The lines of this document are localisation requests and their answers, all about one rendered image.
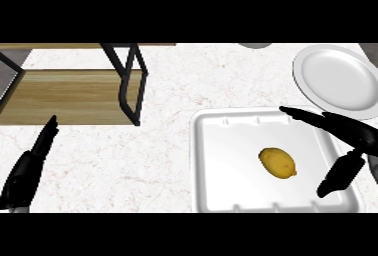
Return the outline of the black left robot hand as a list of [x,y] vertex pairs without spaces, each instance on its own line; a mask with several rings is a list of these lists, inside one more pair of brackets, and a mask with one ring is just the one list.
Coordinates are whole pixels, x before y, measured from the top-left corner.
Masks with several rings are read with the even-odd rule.
[[29,207],[35,196],[43,165],[57,135],[56,116],[52,116],[38,134],[34,146],[26,150],[12,168],[0,193],[0,210]]

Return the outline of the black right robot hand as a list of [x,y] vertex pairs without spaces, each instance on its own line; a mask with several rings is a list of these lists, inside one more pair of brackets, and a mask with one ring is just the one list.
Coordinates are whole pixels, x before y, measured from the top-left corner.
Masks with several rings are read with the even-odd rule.
[[353,147],[353,150],[337,159],[317,187],[317,196],[323,198],[329,193],[348,188],[365,165],[362,155],[378,157],[378,129],[356,119],[331,112],[317,115],[285,106],[280,106],[279,110],[295,120],[331,133]]

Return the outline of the white round plate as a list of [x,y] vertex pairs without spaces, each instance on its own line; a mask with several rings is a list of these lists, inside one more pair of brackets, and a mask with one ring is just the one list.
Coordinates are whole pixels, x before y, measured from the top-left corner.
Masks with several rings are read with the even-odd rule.
[[306,47],[292,60],[292,78],[310,102],[356,120],[378,118],[378,68],[335,45]]

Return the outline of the yellow lemon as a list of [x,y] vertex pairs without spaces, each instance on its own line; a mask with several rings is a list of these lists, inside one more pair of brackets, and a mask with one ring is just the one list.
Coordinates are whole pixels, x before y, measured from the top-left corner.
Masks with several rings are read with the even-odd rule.
[[267,172],[279,179],[297,175],[295,162],[291,155],[279,148],[264,148],[258,159]]

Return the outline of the white rectangular tray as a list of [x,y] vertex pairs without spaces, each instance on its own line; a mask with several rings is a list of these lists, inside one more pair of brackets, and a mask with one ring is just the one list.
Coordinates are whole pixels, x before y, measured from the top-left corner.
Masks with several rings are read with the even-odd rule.
[[317,195],[340,156],[331,135],[276,107],[198,111],[190,121],[195,210],[360,212],[354,186]]

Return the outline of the grey flat object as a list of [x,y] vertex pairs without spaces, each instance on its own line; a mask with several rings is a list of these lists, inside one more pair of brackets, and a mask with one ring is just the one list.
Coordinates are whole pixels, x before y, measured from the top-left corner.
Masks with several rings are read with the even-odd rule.
[[378,68],[378,43],[360,43],[359,46],[365,52],[371,63]]

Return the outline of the grey round object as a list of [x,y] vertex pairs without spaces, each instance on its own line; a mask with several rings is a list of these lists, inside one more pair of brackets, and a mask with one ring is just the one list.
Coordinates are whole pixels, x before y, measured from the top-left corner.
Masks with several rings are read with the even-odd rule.
[[249,49],[263,49],[272,45],[272,43],[238,43],[238,44]]

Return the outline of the wooden shelf with black frame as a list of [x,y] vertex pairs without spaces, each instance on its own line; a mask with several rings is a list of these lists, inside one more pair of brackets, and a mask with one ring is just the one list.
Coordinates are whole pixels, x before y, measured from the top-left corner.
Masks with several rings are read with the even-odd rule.
[[[149,75],[140,43],[0,43],[0,63],[13,71],[0,93],[0,125],[41,125],[50,117],[62,125],[140,124]],[[94,48],[111,69],[25,69],[7,50]]]

